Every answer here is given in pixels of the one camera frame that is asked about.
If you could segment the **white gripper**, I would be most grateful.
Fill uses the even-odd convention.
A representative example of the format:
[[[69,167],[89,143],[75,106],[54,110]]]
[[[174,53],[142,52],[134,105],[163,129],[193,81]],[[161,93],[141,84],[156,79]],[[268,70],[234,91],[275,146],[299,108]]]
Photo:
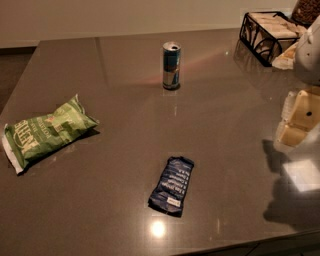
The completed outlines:
[[[297,78],[316,85],[290,91],[275,135],[276,149],[294,149],[320,123],[320,15],[299,39],[294,59]]]

